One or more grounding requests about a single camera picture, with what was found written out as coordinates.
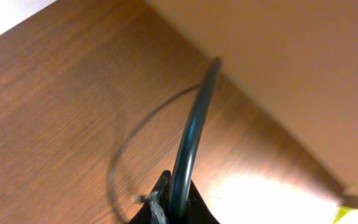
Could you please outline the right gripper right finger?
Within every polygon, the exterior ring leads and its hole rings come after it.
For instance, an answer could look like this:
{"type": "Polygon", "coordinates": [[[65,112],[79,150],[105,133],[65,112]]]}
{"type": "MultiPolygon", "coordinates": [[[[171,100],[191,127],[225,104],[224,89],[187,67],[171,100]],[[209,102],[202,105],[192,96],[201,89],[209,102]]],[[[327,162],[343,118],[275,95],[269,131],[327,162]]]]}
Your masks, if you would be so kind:
{"type": "Polygon", "coordinates": [[[209,211],[195,184],[191,182],[186,212],[185,223],[187,224],[219,224],[217,219],[209,211]]]}

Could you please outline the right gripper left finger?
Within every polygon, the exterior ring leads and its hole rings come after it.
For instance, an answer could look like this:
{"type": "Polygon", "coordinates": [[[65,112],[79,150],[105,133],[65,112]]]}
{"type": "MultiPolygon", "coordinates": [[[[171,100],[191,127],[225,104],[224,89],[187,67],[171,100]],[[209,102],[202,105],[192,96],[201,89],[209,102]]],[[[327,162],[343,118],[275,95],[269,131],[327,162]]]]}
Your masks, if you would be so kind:
{"type": "Polygon", "coordinates": [[[167,224],[165,214],[168,205],[168,190],[172,175],[169,170],[162,172],[153,189],[143,199],[143,206],[128,224],[167,224]]]}

